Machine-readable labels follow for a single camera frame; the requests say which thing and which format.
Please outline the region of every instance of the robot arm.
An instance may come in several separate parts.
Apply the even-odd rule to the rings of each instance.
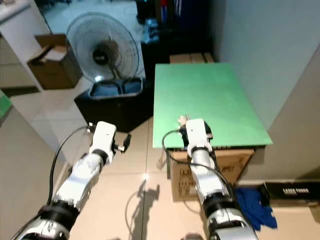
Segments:
[[[104,165],[111,164],[115,150],[125,152],[131,135],[124,146],[115,144],[116,126],[107,122],[97,123],[89,153],[72,168],[69,177],[56,192],[51,203],[41,208],[37,218],[14,239],[18,240],[67,240],[79,213],[85,206],[92,187],[98,182]]]
[[[190,168],[207,217],[210,240],[258,240],[216,164],[216,156],[210,145],[210,128],[203,119],[188,120],[185,128],[191,162],[203,165],[192,165]]]

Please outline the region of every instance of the tiled floor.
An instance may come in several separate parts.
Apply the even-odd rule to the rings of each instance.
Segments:
[[[56,148],[66,134],[85,123],[73,98],[89,86],[81,79],[74,89],[49,90],[11,100],[47,143]],[[189,232],[205,236],[199,203],[172,201],[165,170],[156,167],[161,150],[152,148],[152,130],[151,118],[131,132],[128,151],[117,154],[112,164],[103,169],[70,233],[71,240],[178,240]],[[125,136],[117,133],[116,141],[121,143]],[[90,142],[88,133],[75,135],[64,149],[68,162],[87,152]],[[320,224],[309,208],[274,208],[274,215],[278,229],[263,227],[257,232],[260,240],[319,238]]]

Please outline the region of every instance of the cardboard box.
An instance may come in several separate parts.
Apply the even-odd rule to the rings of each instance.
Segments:
[[[74,88],[83,74],[66,35],[38,35],[35,39],[42,49],[27,64],[43,89]]]
[[[221,173],[231,184],[235,184],[254,154],[252,149],[216,150],[215,155]],[[171,152],[172,156],[180,161],[189,162],[186,151]],[[170,161],[170,178],[172,199],[177,201],[190,201],[198,198],[195,181],[188,165],[177,164]]]
[[[214,59],[209,52],[170,55],[169,59],[171,64],[214,63]]]
[[[261,204],[273,207],[318,206],[319,189],[319,181],[265,182],[258,188]]]

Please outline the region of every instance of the electric fan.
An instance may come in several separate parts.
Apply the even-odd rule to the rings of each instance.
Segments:
[[[92,82],[134,77],[139,52],[130,32],[113,17],[102,13],[78,16],[67,38],[84,76]]]
[[[84,76],[93,82],[74,99],[87,123],[105,121],[127,133],[153,115],[154,82],[135,77],[138,48],[119,21],[87,13],[71,23],[67,38]]]

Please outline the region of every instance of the black cable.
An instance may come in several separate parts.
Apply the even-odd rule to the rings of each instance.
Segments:
[[[177,164],[183,164],[183,165],[189,165],[189,166],[199,166],[199,167],[204,167],[206,169],[208,169],[209,171],[215,173],[216,175],[218,175],[218,177],[220,177],[220,179],[224,182],[228,192],[229,192],[229,195],[231,198],[235,199],[235,196],[234,196],[234,193],[232,191],[232,189],[230,188],[230,184],[228,183],[227,179],[220,173],[220,171],[216,170],[216,169],[213,169],[209,166],[206,166],[206,165],[202,165],[202,164],[199,164],[199,163],[193,163],[193,162],[184,162],[184,161],[179,161],[177,159],[175,159],[173,156],[171,156],[169,150],[166,148],[165,146],[165,139],[168,135],[170,134],[173,134],[173,133],[179,133],[179,130],[175,129],[175,130],[171,130],[171,131],[168,131],[162,138],[162,148],[164,149],[166,155],[172,159],[173,161],[175,161]],[[216,162],[216,159],[213,159],[214,161],[214,164],[217,168],[218,165],[217,165],[217,162]]]
[[[63,145],[66,143],[66,141],[75,133],[77,133],[78,131],[82,130],[82,129],[87,129],[88,126],[81,126],[78,127],[76,130],[74,130],[73,132],[71,132],[60,144],[59,148],[56,150],[55,155],[53,157],[53,161],[51,164],[51,170],[50,170],[50,177],[49,177],[49,196],[48,196],[48,200],[46,201],[46,204],[49,205],[52,201],[52,196],[53,196],[53,191],[54,191],[54,173],[55,173],[55,166],[56,166],[56,162],[57,162],[57,158],[58,155],[63,147]]]
[[[129,230],[129,240],[130,240],[130,237],[132,236],[131,228],[132,228],[133,218],[131,219],[131,224],[129,225],[129,221],[128,221],[128,218],[127,218],[127,212],[128,212],[128,207],[129,207],[129,203],[130,203],[131,199],[132,199],[137,193],[138,193],[138,191],[134,192],[134,193],[129,197],[128,201],[126,202],[125,210],[124,210],[125,224],[126,224],[126,227],[127,227],[128,230]]]

